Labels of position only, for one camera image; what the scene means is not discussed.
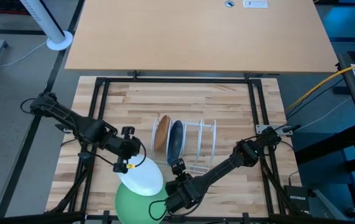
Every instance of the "black metal frame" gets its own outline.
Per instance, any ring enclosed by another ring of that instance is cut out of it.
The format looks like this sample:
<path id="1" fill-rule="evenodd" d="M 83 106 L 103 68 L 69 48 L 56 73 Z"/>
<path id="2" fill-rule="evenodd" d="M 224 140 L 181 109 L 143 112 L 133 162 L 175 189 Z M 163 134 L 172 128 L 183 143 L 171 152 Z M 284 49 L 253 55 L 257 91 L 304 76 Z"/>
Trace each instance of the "black metal frame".
<path id="1" fill-rule="evenodd" d="M 250 98 L 250 102 L 251 102 L 252 115 L 254 118 L 254 127 L 257 124 L 260 124 L 259 117 L 257 114 L 255 93 L 254 93 L 254 88 L 253 88 L 254 86 L 256 86 L 257 91 L 258 91 L 258 95 L 259 95 L 260 109 L 262 112 L 263 122 L 264 122 L 264 124 L 269 124 L 264 94 L 263 94 L 263 90 L 262 90 L 262 83 L 261 83 L 261 80 L 259 80 L 259 79 L 138 78 L 136 75 L 134 75 L 132 78 L 97 78 L 96 83 L 95 83 L 95 89 L 93 91 L 91 104 L 90 104 L 89 116 L 93 117 L 94 111 L 96 108 L 96 99 L 99 94 L 102 94 L 101 103 L 99 106 L 98 119 L 103 118 L 105 104 L 106 104 L 106 100 L 107 100 L 108 87 L 113 82 L 242 83 L 242 84 L 247 84 L 248 89 L 249 89 L 249 98 Z M 101 85 L 103 85 L 103 92 L 102 93 L 100 93 L 100 86 Z M 92 152 L 95 152 L 95 151 L 96 151 L 96 148 L 95 147 L 92 148 Z M 271 161 L 271 167 L 272 167 L 273 173 L 275 173 L 278 183 L 280 183 L 279 176 L 278 176 L 277 162 L 276 162 L 275 154 L 273 151 L 270 151 L 270 161 Z M 82 165 L 82 161 L 80 159 L 78 161 L 78 165 L 76 168 L 75 180 L 81 174 L 82 168 L 83 168 L 83 165 Z M 89 174 L 88 174 L 88 177 L 86 178 L 85 189 L 84 189 L 83 195 L 82 195 L 80 212 L 86 212 L 88 198 L 89 198 L 89 194 L 90 194 L 92 175 L 93 175 L 93 169 L 89 169 Z M 268 180 L 267 176 L 263 172 L 262 172 L 262 176 L 263 176 L 263 185 L 264 185 L 265 200 L 266 200 L 266 204 L 267 204 L 267 211 L 270 216 L 270 215 L 274 214 L 271 191 L 270 191 L 270 184 L 269 184 L 269 180 Z M 71 201 L 71 204 L 68 208 L 69 212 L 73 212 L 75 210 L 76 197 L 77 197 L 77 194 L 74 195 L 73 200 Z M 278 197 L 278 204 L 279 204 L 280 213 L 282 215 L 285 215 L 284 204 L 279 197 Z M 109 223 L 112 220 L 118 220 L 118 217 L 116 215 L 110 215 L 109 211 L 104 211 L 103 215 L 88 215 L 86 219 L 87 220 L 103 220 L 103 221 L 105 221 L 105 223 Z M 170 220 L 169 219 L 169 220 L 165 220 L 165 221 L 168 221 L 168 222 L 191 221 L 191 222 L 241 222 L 241 223 L 248 223 L 248 220 L 250 220 L 250 222 L 267 222 L 267 221 L 269 221 L 269 217 L 249 218 L 247 213 L 243 213 L 241 217 L 184 217 L 184 218 L 178 218 L 178 220 L 176 220 L 176 219 Z"/>

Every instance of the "wire rack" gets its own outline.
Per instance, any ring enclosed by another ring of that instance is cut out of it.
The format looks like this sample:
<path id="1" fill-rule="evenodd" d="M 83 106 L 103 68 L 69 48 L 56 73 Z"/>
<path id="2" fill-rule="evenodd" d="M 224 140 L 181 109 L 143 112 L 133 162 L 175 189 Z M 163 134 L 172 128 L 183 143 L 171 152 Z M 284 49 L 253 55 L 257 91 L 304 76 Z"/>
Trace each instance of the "wire rack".
<path id="1" fill-rule="evenodd" d="M 167 163 L 167 154 L 168 154 L 168 147 L 169 147 L 169 138 L 170 138 L 170 130 L 174 124 L 174 120 L 170 120 L 169 127 L 168 127 L 168 134 L 167 134 L 167 142 L 166 142 L 166 150 L 165 150 L 165 160 L 157 160 L 156 159 L 156 151 L 154 149 L 155 145 L 155 133 L 159 125 L 159 118 L 156 118 L 154 121 L 154 127 L 152 129 L 152 140 L 151 140 L 151 159 L 159 166 L 159 167 L 170 167 L 169 164 Z M 183 122 L 183 142 L 182 142 L 182 148 L 180 150 L 180 155 L 179 158 L 184 156 L 184 152 L 186 151 L 186 136 L 187 136 L 187 127 L 188 126 L 196 126 L 198 128 L 198 145 L 197 145 L 197 150 L 196 150 L 196 156 L 195 156 L 195 161 L 193 164 L 185 164 L 186 168 L 188 171 L 191 172 L 196 172 L 199 174 L 205 174 L 210 170 L 212 160 L 214 158 L 214 151 L 216 149 L 216 136 L 217 136 L 217 124 L 216 120 L 213 120 L 213 124 L 204 124 L 203 120 L 199 120 L 198 123 L 189 123 L 189 122 Z M 213 142 L 212 142 L 212 152 L 210 156 L 210 160 L 207 163 L 207 166 L 199 166 L 198 165 L 198 160 L 201 156 L 201 143 L 202 143 L 202 132 L 203 131 L 211 131 L 213 133 Z"/>

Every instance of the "wooden table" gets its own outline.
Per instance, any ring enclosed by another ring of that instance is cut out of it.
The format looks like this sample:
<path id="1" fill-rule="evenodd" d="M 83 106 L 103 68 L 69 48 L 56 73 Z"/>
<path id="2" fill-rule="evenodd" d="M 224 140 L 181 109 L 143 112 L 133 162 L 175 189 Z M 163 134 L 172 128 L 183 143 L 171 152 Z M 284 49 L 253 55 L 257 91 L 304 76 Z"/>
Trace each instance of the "wooden table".
<path id="1" fill-rule="evenodd" d="M 338 62 L 313 0 L 89 0 L 65 68 L 333 73 Z"/>
<path id="2" fill-rule="evenodd" d="M 96 77 L 81 77 L 72 109 L 87 116 Z M 273 78 L 262 79 L 265 103 L 271 124 L 285 124 L 285 113 L 277 84 Z M 256 97 L 257 113 L 260 123 L 259 98 Z M 95 109 L 98 114 L 99 103 Z M 212 166 L 225 160 L 233 150 L 236 141 L 254 136 L 254 121 L 247 84 L 214 83 L 111 83 L 109 86 L 104 120 L 120 131 L 123 126 L 134 126 L 135 136 L 140 138 L 150 149 L 152 127 L 155 118 L 169 115 L 172 119 L 197 122 L 203 119 L 206 124 L 217 121 L 216 155 Z M 194 157 L 196 142 L 190 139 L 193 132 L 188 132 L 186 149 L 183 157 L 190 163 Z M 67 134 L 64 141 L 73 136 Z M 282 137 L 291 143 L 288 137 Z M 211 136 L 204 131 L 203 152 L 200 161 L 210 157 Z M 47 210 L 50 210 L 64 197 L 72 186 L 75 177 L 77 154 L 80 146 L 77 142 L 61 148 L 60 158 L 55 171 L 52 189 L 48 198 Z M 282 185 L 288 183 L 288 176 L 297 171 L 295 154 L 292 149 L 280 143 L 276 150 L 277 165 Z M 98 154 L 115 161 L 116 156 L 108 151 L 98 150 Z M 265 203 L 264 185 L 260 163 L 254 167 L 240 167 L 213 184 L 202 204 L 190 216 L 194 217 L 241 217 L 243 212 L 250 217 L 268 217 Z M 173 179 L 169 169 L 162 169 L 166 181 Z M 298 174 L 292 175 L 293 185 L 300 185 Z M 112 172 L 112 167 L 96 159 L 87 212 L 101 215 L 109 210 L 115 215 L 114 197 L 120 184 L 119 178 Z M 274 212 L 278 213 L 275 190 L 271 185 Z"/>

